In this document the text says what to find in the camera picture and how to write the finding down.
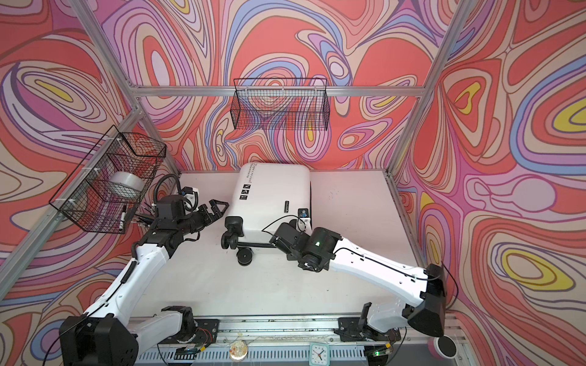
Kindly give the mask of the black suitcase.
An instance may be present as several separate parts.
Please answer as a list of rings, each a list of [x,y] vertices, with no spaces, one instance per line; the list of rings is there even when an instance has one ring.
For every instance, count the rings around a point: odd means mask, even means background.
[[[232,203],[224,217],[223,249],[235,249],[238,263],[252,262],[254,248],[270,248],[273,232],[293,222],[298,230],[298,209],[311,212],[309,168],[278,163],[247,163],[241,168]]]

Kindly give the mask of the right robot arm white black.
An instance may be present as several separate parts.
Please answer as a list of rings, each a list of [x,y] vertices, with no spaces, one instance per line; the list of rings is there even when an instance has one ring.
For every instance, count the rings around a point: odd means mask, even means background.
[[[269,243],[305,271],[340,271],[397,297],[394,303],[367,306],[364,325],[370,329],[383,333],[410,326],[430,337],[444,336],[447,291],[441,265],[409,267],[372,253],[323,227],[308,235],[291,224],[280,224]]]

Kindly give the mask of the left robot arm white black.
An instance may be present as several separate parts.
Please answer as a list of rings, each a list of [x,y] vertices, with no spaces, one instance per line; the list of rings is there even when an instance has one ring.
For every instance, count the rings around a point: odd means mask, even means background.
[[[139,355],[166,339],[193,343],[198,326],[188,306],[165,307],[138,324],[131,324],[131,315],[179,245],[219,221],[228,207],[218,200],[193,207],[182,195],[163,198],[148,231],[132,246],[122,273],[82,315],[68,317],[60,326],[64,364],[133,365]]]

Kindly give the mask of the small teal clock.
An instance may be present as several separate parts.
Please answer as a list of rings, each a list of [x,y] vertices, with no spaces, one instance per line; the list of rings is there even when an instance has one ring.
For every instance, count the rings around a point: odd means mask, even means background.
[[[311,343],[309,347],[310,366],[329,366],[331,364],[330,347],[325,343]]]

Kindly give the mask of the round clear badge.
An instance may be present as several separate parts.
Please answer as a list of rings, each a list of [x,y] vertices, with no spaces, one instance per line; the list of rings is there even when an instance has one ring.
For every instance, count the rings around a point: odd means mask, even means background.
[[[246,341],[238,339],[230,344],[228,355],[233,362],[243,361],[249,352],[249,347]]]

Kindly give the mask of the silver duct tape roll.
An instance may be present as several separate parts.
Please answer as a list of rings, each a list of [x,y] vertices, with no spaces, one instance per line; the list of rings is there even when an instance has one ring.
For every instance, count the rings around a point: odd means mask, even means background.
[[[112,193],[128,200],[139,198],[145,187],[143,179],[129,172],[116,172],[108,182]]]

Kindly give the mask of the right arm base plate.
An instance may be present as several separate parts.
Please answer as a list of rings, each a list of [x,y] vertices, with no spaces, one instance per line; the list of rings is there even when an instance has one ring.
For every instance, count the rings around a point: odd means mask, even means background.
[[[358,317],[340,317],[337,320],[337,328],[333,329],[333,332],[344,343],[387,342],[394,344],[401,340],[401,334],[398,329],[379,332],[367,325],[365,320],[360,320]]]

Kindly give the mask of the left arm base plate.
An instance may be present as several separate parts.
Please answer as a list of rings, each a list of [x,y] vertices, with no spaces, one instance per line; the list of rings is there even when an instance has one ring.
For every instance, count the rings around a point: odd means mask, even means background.
[[[172,337],[177,343],[210,346],[218,339],[219,319],[195,319],[194,326],[181,330]]]

